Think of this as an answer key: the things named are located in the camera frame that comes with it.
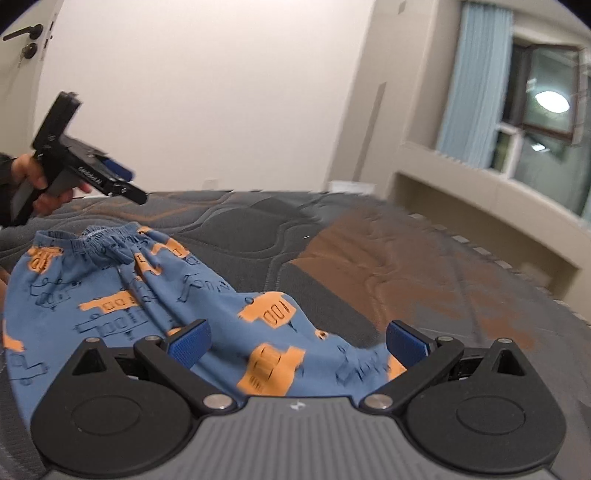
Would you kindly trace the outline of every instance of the hand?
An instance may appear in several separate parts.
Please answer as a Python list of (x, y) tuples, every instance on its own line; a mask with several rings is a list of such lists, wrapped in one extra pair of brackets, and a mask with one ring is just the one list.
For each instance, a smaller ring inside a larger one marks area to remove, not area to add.
[[(20, 183), (26, 178), (37, 190), (44, 190), (47, 188), (47, 179), (43, 175), (41, 165), (39, 165), (37, 160), (29, 154), (21, 155), (12, 162), (12, 178), (16, 183)], [(85, 193), (90, 193), (92, 191), (91, 186), (84, 182), (80, 182), (79, 189)], [(58, 198), (43, 193), (37, 200), (35, 200), (35, 202), (33, 202), (33, 208), (39, 215), (49, 215), (64, 203), (71, 202), (72, 198), (74, 198), (74, 190), (68, 190), (67, 192), (62, 193)]]

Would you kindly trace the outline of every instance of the orange pattern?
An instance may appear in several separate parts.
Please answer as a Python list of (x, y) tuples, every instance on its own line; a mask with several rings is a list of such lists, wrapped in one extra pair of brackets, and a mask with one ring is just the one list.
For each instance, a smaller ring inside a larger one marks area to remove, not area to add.
[(405, 371), (406, 368), (404, 368), (404, 365), (395, 356), (390, 355), (390, 359), (388, 360), (388, 381), (394, 380), (394, 378), (399, 377)]
[(160, 267), (154, 268), (152, 265), (150, 265), (150, 262), (148, 262), (142, 254), (134, 254), (134, 257), (135, 265), (143, 274), (145, 274), (146, 272), (152, 272), (154, 275), (160, 275), (162, 273), (162, 269)]
[(305, 354), (305, 350), (296, 347), (280, 352), (263, 343), (252, 351), (246, 373), (236, 386), (246, 395), (283, 397), (290, 389)]
[(182, 246), (179, 242), (177, 242), (174, 238), (169, 238), (166, 244), (154, 244), (152, 247), (152, 255), (157, 254), (163, 248), (166, 250), (171, 251), (174, 255), (179, 258), (185, 258), (187, 255), (190, 255), (191, 252), (187, 250), (184, 246)]
[(283, 298), (282, 292), (268, 291), (256, 297), (238, 316), (246, 322), (259, 319), (272, 328), (279, 328), (289, 323), (295, 313), (296, 308)]
[(6, 319), (2, 319), (2, 344), (4, 348), (12, 350), (13, 352), (24, 352), (25, 345), (20, 340), (15, 340), (6, 331)]
[(117, 292), (114, 295), (103, 297), (98, 300), (87, 301), (78, 305), (80, 310), (86, 311), (94, 308), (100, 308), (103, 313), (116, 312), (117, 310), (125, 310), (130, 307), (137, 307), (138, 303), (131, 292), (124, 290)]
[(27, 253), (31, 256), (29, 270), (42, 274), (50, 267), (51, 261), (63, 255), (64, 251), (59, 247), (31, 247)]

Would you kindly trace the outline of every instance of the metal screw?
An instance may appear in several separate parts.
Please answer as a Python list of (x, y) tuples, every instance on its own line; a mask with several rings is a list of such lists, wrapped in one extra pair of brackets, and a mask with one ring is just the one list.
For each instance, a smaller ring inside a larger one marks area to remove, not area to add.
[(214, 393), (203, 399), (203, 404), (212, 410), (225, 410), (232, 406), (233, 400), (223, 393)]
[(386, 410), (390, 408), (394, 401), (387, 395), (375, 393), (365, 398), (365, 404), (374, 410)]

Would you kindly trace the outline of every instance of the ceiling light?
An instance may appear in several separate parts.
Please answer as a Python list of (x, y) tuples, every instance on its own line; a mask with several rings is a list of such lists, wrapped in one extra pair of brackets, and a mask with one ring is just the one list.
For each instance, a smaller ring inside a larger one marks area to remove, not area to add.
[(565, 113), (570, 110), (569, 101), (558, 92), (547, 90), (546, 92), (538, 93), (535, 99), (542, 107), (552, 113)]

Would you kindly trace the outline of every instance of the bed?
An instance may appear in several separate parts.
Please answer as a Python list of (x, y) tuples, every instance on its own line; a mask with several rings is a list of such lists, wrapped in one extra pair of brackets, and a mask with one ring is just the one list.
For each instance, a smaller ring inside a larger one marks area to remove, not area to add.
[[(79, 233), (136, 221), (172, 235), (238, 291), (284, 291), (316, 328), (358, 347), (384, 340), (400, 319), (466, 346), (513, 338), (567, 419), (554, 464), (564, 480), (591, 471), (591, 328), (489, 252), (420, 215), (370, 197), (280, 192), (152, 194), (78, 199), (48, 218), (0, 232), (7, 272), (35, 231)], [(20, 424), (0, 368), (0, 478), (33, 479), (43, 466)]]

